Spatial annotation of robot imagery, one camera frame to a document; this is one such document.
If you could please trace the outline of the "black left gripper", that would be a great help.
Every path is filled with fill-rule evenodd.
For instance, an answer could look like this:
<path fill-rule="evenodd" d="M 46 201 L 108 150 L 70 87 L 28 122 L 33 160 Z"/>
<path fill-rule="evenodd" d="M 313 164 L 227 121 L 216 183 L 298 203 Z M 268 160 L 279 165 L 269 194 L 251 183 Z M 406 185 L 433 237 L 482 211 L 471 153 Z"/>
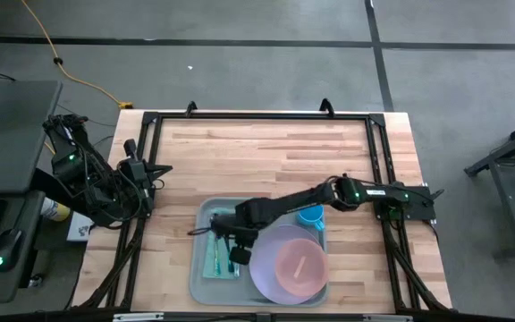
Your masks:
<path fill-rule="evenodd" d="M 173 170 L 171 165 L 145 165 L 145 163 L 138 158 L 137 145 L 134 139 L 126 140 L 123 143 L 123 148 L 126 158 L 119 162 L 118 168 L 138 188 L 149 189 L 151 187 L 149 179 L 156 180 L 160 176 Z"/>

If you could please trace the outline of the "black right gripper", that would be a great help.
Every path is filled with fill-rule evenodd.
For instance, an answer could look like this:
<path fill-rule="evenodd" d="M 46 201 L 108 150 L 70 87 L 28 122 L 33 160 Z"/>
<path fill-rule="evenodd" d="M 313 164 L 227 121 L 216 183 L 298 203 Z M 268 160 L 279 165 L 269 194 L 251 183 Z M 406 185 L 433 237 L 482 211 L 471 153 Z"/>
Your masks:
<path fill-rule="evenodd" d="M 258 238 L 258 207 L 255 200 L 247 200 L 235 208 L 235 214 L 212 216 L 216 233 L 232 233 L 235 246 L 231 249 L 229 259 L 240 265 L 248 265 L 251 249 Z"/>

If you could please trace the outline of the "teal cloth napkin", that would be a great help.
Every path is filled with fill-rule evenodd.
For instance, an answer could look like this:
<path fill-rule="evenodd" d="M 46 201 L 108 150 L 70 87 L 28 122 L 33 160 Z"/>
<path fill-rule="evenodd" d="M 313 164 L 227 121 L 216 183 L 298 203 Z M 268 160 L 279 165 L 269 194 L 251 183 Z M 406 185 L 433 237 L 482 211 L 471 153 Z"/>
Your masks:
<path fill-rule="evenodd" d="M 202 276 L 204 278 L 210 279 L 223 279 L 223 280 L 234 280 L 241 277 L 241 267 L 240 267 L 240 276 L 235 277 L 234 274 L 228 272 L 228 260 L 226 259 L 226 248 L 224 244 L 224 238 L 219 237 L 219 251 L 220 251 L 220 263 L 221 263 L 221 275 L 215 276 L 214 274 L 214 238 L 215 233 L 210 230 L 207 233 L 207 247 L 206 247 L 206 255 L 203 265 Z"/>

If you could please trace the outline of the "lavender plastic plate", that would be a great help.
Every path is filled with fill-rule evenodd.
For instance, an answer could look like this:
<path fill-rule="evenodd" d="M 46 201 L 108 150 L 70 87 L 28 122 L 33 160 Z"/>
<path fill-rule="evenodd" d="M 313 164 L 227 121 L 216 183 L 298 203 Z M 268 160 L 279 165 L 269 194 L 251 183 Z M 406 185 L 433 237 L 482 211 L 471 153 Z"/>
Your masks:
<path fill-rule="evenodd" d="M 277 253 L 284 243 L 293 239 L 311 240 L 319 244 L 325 251 L 325 234 L 313 227 L 284 224 L 271 225 L 260 231 L 249 261 L 252 282 L 264 296 L 257 302 L 259 305 L 315 307 L 325 302 L 328 281 L 320 292 L 311 297 L 294 296 L 286 292 L 277 282 L 274 273 Z"/>

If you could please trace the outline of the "blue plastic cup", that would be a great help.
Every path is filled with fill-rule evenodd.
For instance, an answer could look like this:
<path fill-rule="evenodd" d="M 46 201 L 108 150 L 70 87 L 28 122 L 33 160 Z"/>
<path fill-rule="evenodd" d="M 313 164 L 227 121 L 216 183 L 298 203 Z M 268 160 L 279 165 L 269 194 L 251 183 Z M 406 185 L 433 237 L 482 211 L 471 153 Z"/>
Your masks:
<path fill-rule="evenodd" d="M 303 208 L 297 214 L 297 221 L 301 225 L 314 227 L 319 232 L 324 231 L 324 207 L 321 205 Z"/>

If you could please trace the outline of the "pink plastic bowl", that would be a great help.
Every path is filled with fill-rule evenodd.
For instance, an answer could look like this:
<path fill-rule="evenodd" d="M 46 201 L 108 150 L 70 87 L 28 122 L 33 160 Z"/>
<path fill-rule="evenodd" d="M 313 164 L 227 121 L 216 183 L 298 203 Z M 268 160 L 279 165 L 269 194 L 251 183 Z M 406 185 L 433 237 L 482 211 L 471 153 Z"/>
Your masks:
<path fill-rule="evenodd" d="M 286 292 L 298 297 L 311 297 L 320 292 L 328 281 L 328 257 L 316 242 L 293 239 L 279 249 L 274 273 Z"/>

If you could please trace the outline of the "grey plastic tray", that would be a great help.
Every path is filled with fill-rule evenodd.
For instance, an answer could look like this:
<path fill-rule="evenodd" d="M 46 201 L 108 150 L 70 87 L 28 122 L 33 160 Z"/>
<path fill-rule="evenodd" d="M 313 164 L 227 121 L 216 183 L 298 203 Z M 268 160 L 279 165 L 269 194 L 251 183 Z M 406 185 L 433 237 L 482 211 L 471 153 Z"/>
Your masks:
<path fill-rule="evenodd" d="M 277 219 L 272 225 L 301 225 L 297 214 L 289 214 Z M 249 265 L 241 267 L 241 277 L 234 280 L 210 279 L 202 276 L 206 255 L 207 233 L 193 239 L 192 260 L 190 264 L 190 294 L 197 302 L 206 305 L 224 306 L 261 306 L 258 301 L 264 296 L 252 282 Z"/>

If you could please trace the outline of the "white printed box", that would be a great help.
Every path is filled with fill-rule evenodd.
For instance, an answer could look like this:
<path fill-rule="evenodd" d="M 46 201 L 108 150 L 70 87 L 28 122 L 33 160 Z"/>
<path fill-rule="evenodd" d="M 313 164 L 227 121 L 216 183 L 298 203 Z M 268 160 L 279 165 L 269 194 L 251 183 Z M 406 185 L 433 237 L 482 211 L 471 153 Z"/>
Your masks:
<path fill-rule="evenodd" d="M 73 212 L 66 241 L 87 242 L 93 225 L 94 222 L 90 218 L 78 212 Z"/>

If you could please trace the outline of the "white and yellow bottle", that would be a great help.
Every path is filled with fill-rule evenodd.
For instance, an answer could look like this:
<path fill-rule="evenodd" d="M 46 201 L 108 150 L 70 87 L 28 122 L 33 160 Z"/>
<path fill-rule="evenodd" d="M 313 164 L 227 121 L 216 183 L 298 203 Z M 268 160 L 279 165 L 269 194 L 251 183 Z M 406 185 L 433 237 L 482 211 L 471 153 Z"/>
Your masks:
<path fill-rule="evenodd" d="M 55 200 L 45 198 L 40 210 L 40 215 L 48 220 L 62 222 L 71 214 L 71 210 Z"/>

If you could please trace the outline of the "dark grey desk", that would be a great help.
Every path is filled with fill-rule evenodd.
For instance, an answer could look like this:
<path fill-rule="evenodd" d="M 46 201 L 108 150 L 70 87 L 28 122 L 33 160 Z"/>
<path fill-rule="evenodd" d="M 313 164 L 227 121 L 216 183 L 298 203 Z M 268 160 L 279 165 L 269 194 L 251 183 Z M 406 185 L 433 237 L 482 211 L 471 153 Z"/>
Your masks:
<path fill-rule="evenodd" d="M 0 234 L 22 230 L 20 256 L 0 272 L 0 303 L 11 301 L 30 279 L 31 252 L 46 195 L 31 186 L 46 134 L 63 86 L 58 81 L 0 82 Z"/>

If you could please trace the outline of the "black computer mouse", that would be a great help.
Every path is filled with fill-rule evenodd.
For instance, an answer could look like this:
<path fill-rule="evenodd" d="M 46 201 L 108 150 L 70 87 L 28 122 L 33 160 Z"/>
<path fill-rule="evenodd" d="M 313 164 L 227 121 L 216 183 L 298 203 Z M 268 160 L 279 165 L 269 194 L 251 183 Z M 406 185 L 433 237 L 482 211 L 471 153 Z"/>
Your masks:
<path fill-rule="evenodd" d="M 23 232 L 13 228 L 0 234 L 0 272 L 13 269 L 20 256 Z"/>

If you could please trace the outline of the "black metal table frame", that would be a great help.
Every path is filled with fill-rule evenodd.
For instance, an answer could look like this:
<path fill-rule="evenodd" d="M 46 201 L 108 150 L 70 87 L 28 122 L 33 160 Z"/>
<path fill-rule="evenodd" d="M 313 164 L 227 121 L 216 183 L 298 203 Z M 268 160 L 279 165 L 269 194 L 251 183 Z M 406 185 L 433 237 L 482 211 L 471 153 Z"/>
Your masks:
<path fill-rule="evenodd" d="M 134 311 L 222 311 L 295 313 L 393 313 L 394 304 L 384 252 L 382 228 L 373 207 L 355 212 L 326 209 L 329 287 L 325 302 L 312 308 L 208 306 L 190 295 L 192 237 L 198 208 L 213 197 L 277 197 L 315 186 L 330 175 L 378 182 L 372 164 L 388 179 L 393 161 L 395 179 L 406 185 L 424 180 L 409 117 L 406 113 L 371 113 L 383 117 L 390 157 L 384 157 L 379 125 L 373 123 L 376 157 L 370 156 L 366 123 L 337 119 L 369 114 L 342 112 L 334 118 L 307 112 L 316 119 L 288 119 L 291 112 L 250 111 L 217 115 L 193 113 L 190 119 L 162 116 L 155 163 L 172 165 L 156 191 L 156 209 L 148 220 L 131 309 Z M 406 223 L 414 268 L 428 289 L 451 307 L 442 258 L 428 225 Z M 118 231 L 92 230 L 72 305 L 80 305 L 97 289 L 114 262 Z"/>

